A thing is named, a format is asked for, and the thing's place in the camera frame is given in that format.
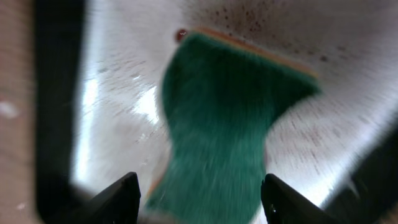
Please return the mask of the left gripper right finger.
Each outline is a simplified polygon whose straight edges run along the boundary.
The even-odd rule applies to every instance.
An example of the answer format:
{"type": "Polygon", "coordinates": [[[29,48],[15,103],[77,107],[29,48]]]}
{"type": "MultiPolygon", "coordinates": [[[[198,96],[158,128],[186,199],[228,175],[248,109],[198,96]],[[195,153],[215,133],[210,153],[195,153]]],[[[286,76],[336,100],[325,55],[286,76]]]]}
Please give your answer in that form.
{"type": "Polygon", "coordinates": [[[268,224],[338,224],[274,174],[261,184],[261,202],[268,224]]]}

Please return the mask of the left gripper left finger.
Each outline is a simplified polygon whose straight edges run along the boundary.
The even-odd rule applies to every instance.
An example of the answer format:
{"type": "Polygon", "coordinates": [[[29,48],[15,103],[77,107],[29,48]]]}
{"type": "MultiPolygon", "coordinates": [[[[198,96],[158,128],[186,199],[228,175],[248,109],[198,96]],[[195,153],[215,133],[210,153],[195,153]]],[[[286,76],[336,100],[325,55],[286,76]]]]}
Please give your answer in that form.
{"type": "Polygon", "coordinates": [[[129,172],[67,216],[70,224],[136,224],[141,191],[129,172]]]}

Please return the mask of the green orange sponge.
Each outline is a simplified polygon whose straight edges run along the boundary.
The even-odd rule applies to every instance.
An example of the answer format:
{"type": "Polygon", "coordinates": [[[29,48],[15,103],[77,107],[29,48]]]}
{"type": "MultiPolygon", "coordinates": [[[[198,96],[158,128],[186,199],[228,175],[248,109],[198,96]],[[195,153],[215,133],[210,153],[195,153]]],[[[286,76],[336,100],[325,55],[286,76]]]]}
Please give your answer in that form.
{"type": "Polygon", "coordinates": [[[146,208],[179,223],[251,222],[269,130],[318,91],[301,65],[212,30],[191,31],[165,71],[171,155],[146,208]]]}

